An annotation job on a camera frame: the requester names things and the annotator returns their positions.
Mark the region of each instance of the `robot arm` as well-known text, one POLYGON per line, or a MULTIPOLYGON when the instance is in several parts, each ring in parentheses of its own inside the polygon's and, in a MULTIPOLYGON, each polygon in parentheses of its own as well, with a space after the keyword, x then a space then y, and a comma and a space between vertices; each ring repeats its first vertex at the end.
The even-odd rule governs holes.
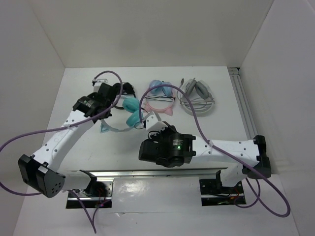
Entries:
POLYGON ((108 111, 95 120, 74 124, 104 112, 114 102, 117 92, 117 88, 102 83, 97 92, 80 98, 62 125, 67 129, 55 133, 33 155, 20 157, 18 165, 23 181, 48 198, 57 195, 61 190, 82 189, 87 193, 92 192, 98 185, 95 176, 82 170, 58 172, 58 169, 81 136, 97 120, 108 118, 111 114, 108 111))
MULTIPOLYGON (((233 167, 217 173, 220 186, 234 187, 246 177, 258 178, 240 163, 211 148, 201 137, 180 134, 174 126, 161 121, 158 114, 152 112, 145 118, 146 130, 152 135, 142 142, 139 160, 155 162, 165 167, 182 166, 189 163, 209 163, 219 161, 235 163, 233 167)), ((271 176, 269 158, 266 156, 266 142, 263 136, 248 141, 212 140, 213 144, 226 150, 245 163, 254 167, 265 177, 271 176)))

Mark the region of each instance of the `white table surface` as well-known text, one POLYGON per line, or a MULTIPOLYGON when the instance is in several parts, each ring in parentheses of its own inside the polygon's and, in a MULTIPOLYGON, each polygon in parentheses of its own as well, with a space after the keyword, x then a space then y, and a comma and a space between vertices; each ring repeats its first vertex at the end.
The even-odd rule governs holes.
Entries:
MULTIPOLYGON (((71 68, 66 69, 49 128, 60 126, 78 98, 91 92, 91 79, 100 71, 112 69, 124 82, 135 86, 137 95, 145 91, 152 79, 179 84, 182 78, 196 77, 209 83, 216 107, 208 117, 200 118, 205 134, 212 139, 245 140, 246 133, 226 67, 143 67, 143 68, 71 68)), ((104 76, 110 83, 114 76, 104 76)), ((124 127, 127 112, 113 110, 113 125, 124 127)), ((179 132, 198 135, 193 118, 176 104, 174 115, 162 118, 176 125, 179 132)), ((130 170, 159 169, 138 160, 138 149, 146 138, 145 131, 99 134, 95 125, 73 147, 61 169, 64 170, 130 170)), ((220 167, 220 163, 184 168, 220 167)), ((271 181, 283 191, 278 176, 271 181)), ((244 185, 247 201, 253 201, 244 185)), ((25 197, 15 236, 94 235, 81 209, 65 209, 66 193, 52 199, 25 197)), ((284 212, 280 197, 262 183, 262 197, 270 207, 284 212)), ((281 219, 272 216, 260 204, 251 209, 235 206, 201 206, 197 177, 129 179, 115 181, 112 208, 101 209, 96 217, 97 235, 286 235, 297 236, 292 215, 281 219)))
MULTIPOLYGON (((196 80, 204 80, 209 84, 216 100, 211 113, 198 119, 205 135, 219 140, 242 141, 247 139, 226 67, 68 68, 64 72, 49 121, 49 128, 61 126, 75 102, 93 91, 92 78, 103 70, 113 70, 120 75, 123 82, 131 83, 135 87, 138 98, 153 79, 169 81, 177 86, 182 78, 196 77, 196 80)), ((107 78, 111 85, 118 81, 112 74, 105 74, 100 78, 107 78)), ((131 113, 112 109, 112 114, 113 116, 106 120, 110 125, 120 128, 127 127, 126 119, 131 113)), ((193 117, 183 111, 178 101, 174 105, 173 116, 161 114, 161 118, 169 124, 175 125, 180 133, 199 135, 193 117)), ((147 138, 145 130, 100 134, 99 126, 100 124, 94 125, 82 136, 64 159, 61 170, 164 169, 154 163, 138 160, 140 144, 147 138)), ((51 136, 52 134, 47 134, 45 140, 51 136)), ((212 162, 208 165, 184 164, 181 168, 224 166, 222 163, 212 162)))

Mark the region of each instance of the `white headphones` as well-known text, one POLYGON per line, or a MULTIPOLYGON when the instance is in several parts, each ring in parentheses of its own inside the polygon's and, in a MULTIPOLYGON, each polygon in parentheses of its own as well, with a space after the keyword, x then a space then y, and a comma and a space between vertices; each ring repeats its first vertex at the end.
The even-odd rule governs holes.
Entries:
MULTIPOLYGON (((184 79, 182 79, 179 88, 183 86, 183 83, 184 79)), ((213 98, 209 85, 207 85, 203 80, 200 80, 198 82, 195 80, 195 78, 188 80, 188 82, 186 82, 183 86, 183 91, 187 96, 190 96, 194 88, 200 97, 192 99, 190 101, 193 105, 196 115, 204 116, 214 107, 215 100, 213 98)), ((182 94, 180 97, 178 97, 177 92, 177 98, 180 101, 180 104, 184 111, 192 115, 191 107, 185 97, 183 97, 182 94)))

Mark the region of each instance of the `purple wire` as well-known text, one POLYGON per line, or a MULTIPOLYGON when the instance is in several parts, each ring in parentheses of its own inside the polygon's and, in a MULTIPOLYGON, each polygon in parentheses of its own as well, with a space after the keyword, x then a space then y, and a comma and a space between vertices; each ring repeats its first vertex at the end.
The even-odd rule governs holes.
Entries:
POLYGON ((98 204, 98 206, 96 207, 96 209, 95 209, 95 211, 94 211, 94 213, 93 213, 93 217, 92 217, 92 222, 93 222, 93 224, 95 224, 95 222, 94 222, 95 215, 96 215, 96 212, 98 211, 98 209, 100 208, 101 204, 98 204))
MULTIPOLYGON (((248 178, 246 178, 245 180, 247 181, 247 183, 248 183, 248 185, 250 186, 251 190, 255 193, 255 190, 254 190, 254 188, 252 187, 251 183, 249 182, 248 178)), ((259 198, 260 198, 260 184, 259 184, 259 182, 258 182, 257 179, 256 179, 256 182, 257 182, 257 186, 258 186, 258 194, 257 194, 258 197, 256 197, 255 201, 254 201, 252 204, 250 204, 250 205, 247 205, 247 206, 240 206, 240 205, 236 204, 236 201, 237 201, 238 198, 241 197, 241 196, 240 196, 240 197, 238 197, 238 198, 236 198, 236 199, 234 200, 234 204, 235 204, 237 207, 239 207, 239 208, 250 208, 250 207, 254 206, 254 205, 258 202, 258 200, 259 200, 259 198)))
MULTIPOLYGON (((90 120, 94 120, 94 119, 99 118, 100 116, 106 114, 110 109, 112 109, 118 103, 118 101, 119 101, 119 99, 120 99, 120 97, 122 96, 122 93, 123 93, 123 81, 122 81, 122 79, 120 78, 120 76, 116 72, 111 71, 111 70, 106 70, 106 71, 103 71, 103 72, 99 73, 98 75, 95 76, 95 79, 97 79, 100 75, 105 74, 105 73, 114 74, 118 78, 118 80, 119 80, 119 82, 121 84, 120 91, 119 91, 119 94, 118 94, 116 100, 105 111, 103 111, 103 112, 101 112, 101 113, 99 113, 96 116, 93 116, 91 118, 88 118, 88 119, 85 119, 83 121, 74 123, 74 124, 70 125, 70 127, 73 127, 73 126, 76 126, 76 125, 80 125, 80 124, 83 124, 83 123, 88 122, 90 120)), ((68 129, 68 127, 64 126, 64 127, 55 128, 55 129, 43 129, 43 130, 37 130, 37 131, 30 132, 30 133, 25 133, 25 134, 18 135, 16 137, 6 141, 0 147, 0 152, 2 152, 2 150, 5 148, 5 146, 7 146, 9 143, 11 143, 11 142, 13 142, 13 141, 15 141, 17 139, 20 139, 20 138, 23 138, 23 137, 26 137, 26 136, 30 136, 30 135, 33 135, 33 134, 42 134, 42 133, 56 132, 56 131, 61 131, 61 130, 65 130, 65 129, 68 129)), ((41 193, 18 193, 18 192, 15 192, 15 191, 7 188, 1 182, 0 182, 0 187, 2 187, 4 190, 6 190, 9 193, 12 193, 12 194, 15 194, 15 195, 19 195, 19 196, 34 196, 34 195, 40 195, 41 194, 41 193)))
MULTIPOLYGON (((195 119, 195 122, 196 122, 196 125, 197 125, 197 129, 201 135, 201 137, 204 139, 204 141, 207 143, 207 144, 210 144, 210 140, 208 140, 206 138, 206 136, 203 134, 202 130, 201 130, 201 127, 199 125, 199 122, 198 122, 198 119, 197 119, 197 115, 194 111, 194 108, 193 108, 193 105, 190 101, 190 99, 188 98, 188 96, 181 90, 179 89, 178 87, 174 86, 174 85, 166 85, 166 84, 163 84, 163 85, 157 85, 157 86, 154 86, 152 88, 149 88, 141 97, 140 99, 140 106, 139 106, 139 117, 140 117, 140 122, 142 122, 142 117, 141 117, 141 105, 142 105, 142 102, 143 102, 143 99, 145 98, 145 96, 153 89, 157 89, 159 87, 171 87, 171 88, 174 88, 176 90, 178 90, 184 97, 185 99, 187 100, 187 102, 189 103, 190 107, 191 107, 191 111, 192 111, 192 115, 195 119)), ((227 151, 224 151, 223 149, 219 148, 218 146, 215 146, 215 145, 212 145, 212 148, 231 157, 233 160, 241 163, 243 166, 247 167, 248 169, 250 169, 252 172, 254 172, 258 177, 260 177, 261 179, 263 179, 264 181, 266 181, 279 195, 280 197, 283 199, 285 205, 286 205, 286 213, 285 214, 278 214, 272 210, 270 210, 270 208, 268 208, 268 206, 263 203, 263 201, 260 199, 260 196, 257 195, 257 193, 254 191, 253 193, 255 194, 255 196, 258 198, 258 200, 260 201, 260 203, 268 210, 270 211, 272 214, 274 214, 275 216, 278 216, 278 217, 282 217, 282 218, 285 218, 285 217, 288 217, 291 213, 291 207, 290 207, 290 204, 288 202, 288 200, 286 199, 286 197, 284 196, 284 194, 270 181, 268 180, 265 176, 263 176, 260 172, 258 172, 257 170, 255 170, 253 167, 251 167, 250 165, 248 165, 246 162, 242 161, 241 159, 237 158, 236 156, 230 154, 229 152, 227 151)))
POLYGON ((72 190, 68 190, 68 192, 69 192, 70 194, 72 194, 72 195, 78 200, 78 202, 80 203, 82 209, 84 210, 85 214, 87 215, 90 224, 91 224, 92 227, 93 227, 94 233, 96 234, 96 228, 95 228, 95 225, 94 225, 94 221, 91 219, 91 217, 90 217, 90 215, 89 215, 89 213, 88 213, 88 210, 87 210, 86 207, 84 206, 82 200, 81 200, 81 199, 79 198, 79 196, 78 196, 75 192, 73 192, 72 190))

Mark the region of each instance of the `purple cable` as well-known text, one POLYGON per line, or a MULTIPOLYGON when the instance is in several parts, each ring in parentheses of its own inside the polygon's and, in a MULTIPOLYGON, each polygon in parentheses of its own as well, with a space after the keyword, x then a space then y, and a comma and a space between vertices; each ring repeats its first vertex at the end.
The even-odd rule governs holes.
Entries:
POLYGON ((98 204, 97 208, 95 209, 95 211, 94 211, 94 213, 93 213, 92 222, 93 222, 94 225, 95 225, 95 222, 94 222, 95 215, 96 215, 96 212, 98 211, 98 209, 100 208, 100 205, 101 205, 101 204, 98 204))
MULTIPOLYGON (((119 101, 120 97, 122 96, 122 93, 123 93, 123 81, 122 79, 120 78, 120 76, 114 72, 114 71, 111 71, 111 70, 105 70, 101 73, 99 73, 98 75, 95 76, 95 79, 97 79, 100 75, 102 74, 105 74, 105 73, 111 73, 111 74, 114 74, 120 84, 121 84, 121 87, 120 87, 120 91, 119 91, 119 94, 116 98, 116 100, 113 102, 113 104, 107 108, 105 111, 97 114, 96 116, 93 116, 91 118, 88 118, 88 119, 85 119, 83 121, 80 121, 80 122, 77 122, 77 123, 74 123, 72 125, 70 125, 70 127, 73 127, 73 126, 76 126, 76 125, 80 125, 80 124, 83 124, 85 122, 88 122, 90 120, 93 120, 93 119, 97 119, 99 118, 100 116, 106 114, 110 109, 112 109, 119 101)), ((20 138, 23 138, 23 137, 26 137, 26 136, 30 136, 30 135, 33 135, 33 134, 42 134, 42 133, 49 133, 49 132, 56 132, 56 131, 61 131, 61 130, 65 130, 65 129, 68 129, 68 127, 64 126, 64 127, 60 127, 60 128, 55 128, 55 129, 43 129, 43 130, 37 130, 37 131, 34 131, 34 132, 30 132, 30 133, 25 133, 25 134, 21 134, 21 135, 18 135, 8 141, 6 141, 1 147, 0 147, 0 152, 2 152, 2 150, 5 148, 5 146, 7 146, 9 143, 17 140, 17 139, 20 139, 20 138)), ((15 194, 15 195, 19 195, 19 196, 34 196, 34 195, 40 195, 41 193, 18 193, 18 192, 15 192, 9 188, 7 188, 6 186, 4 186, 1 182, 0 182, 0 187, 2 187, 5 191, 9 192, 9 193, 12 193, 12 194, 15 194)))
MULTIPOLYGON (((248 178, 246 178, 245 180, 247 181, 247 183, 248 183, 248 185, 250 186, 251 190, 252 190, 254 193, 256 193, 255 190, 254 190, 254 188, 252 187, 251 183, 249 182, 248 178)), ((259 198, 260 198, 260 184, 259 184, 259 182, 258 182, 257 179, 256 179, 256 182, 257 182, 257 186, 258 186, 258 194, 257 194, 257 196, 256 196, 255 201, 254 201, 252 204, 250 204, 250 205, 247 205, 247 206, 240 206, 240 205, 236 204, 236 200, 237 200, 238 198, 240 198, 240 197, 241 197, 241 196, 240 196, 240 197, 238 197, 238 198, 236 198, 236 199, 234 200, 234 204, 235 204, 237 207, 239 207, 239 208, 250 208, 250 207, 254 206, 254 205, 258 202, 258 200, 259 200, 259 198)))
MULTIPOLYGON (((187 100, 187 102, 189 103, 190 107, 191 107, 191 111, 192 111, 192 115, 195 119, 195 122, 196 122, 196 125, 197 125, 197 129, 201 135, 201 137, 204 139, 204 141, 210 145, 210 140, 208 140, 206 138, 206 136, 203 134, 202 130, 201 130, 201 127, 199 125, 199 122, 198 122, 198 119, 197 119, 197 115, 194 111, 194 108, 193 108, 193 105, 190 101, 190 99, 188 98, 188 96, 182 91, 180 90, 178 87, 174 86, 174 85, 166 85, 166 84, 163 84, 163 85, 157 85, 157 86, 154 86, 152 88, 149 88, 141 97, 140 99, 140 105, 139 105, 139 117, 140 117, 140 122, 142 122, 142 117, 141 117, 141 105, 142 105, 142 102, 143 102, 143 99, 145 98, 145 96, 153 89, 157 89, 159 87, 171 87, 171 88, 174 88, 176 90, 178 90, 184 97, 185 99, 187 100)), ((265 203, 263 203, 263 201, 260 199, 260 196, 257 195, 257 193, 254 191, 253 193, 255 194, 255 196, 258 198, 258 200, 262 203, 262 205, 268 210, 270 211, 272 214, 274 214, 275 216, 278 216, 278 217, 282 217, 282 218, 285 218, 285 217, 288 217, 291 213, 291 207, 290 207, 290 204, 288 202, 288 200, 286 199, 286 197, 283 195, 283 193, 272 183, 270 182, 270 180, 268 180, 265 176, 263 176, 260 172, 258 172, 257 170, 255 170, 253 167, 251 167, 250 165, 248 165, 246 162, 242 161, 241 159, 237 158, 236 156, 230 154, 229 152, 227 151, 224 151, 223 149, 215 146, 215 145, 212 145, 212 148, 214 148, 215 150, 231 157, 233 160, 241 163, 243 166, 247 167, 248 169, 250 169, 252 172, 254 172, 258 177, 260 177, 261 179, 263 179, 264 181, 266 181, 279 195, 280 197, 283 199, 285 205, 286 205, 286 208, 287 208, 287 211, 285 214, 278 214, 272 210, 270 210, 270 208, 267 207, 267 205, 265 203)))
POLYGON ((84 206, 82 200, 81 200, 81 199, 79 198, 79 196, 78 196, 75 192, 73 192, 72 190, 68 190, 68 192, 69 192, 70 194, 72 194, 72 195, 78 200, 78 202, 80 203, 82 209, 84 210, 85 214, 87 215, 90 224, 91 224, 92 227, 93 227, 94 233, 96 234, 96 228, 95 228, 95 225, 94 225, 94 221, 91 219, 91 217, 90 217, 90 215, 89 215, 89 213, 88 213, 88 210, 87 210, 86 207, 84 206))

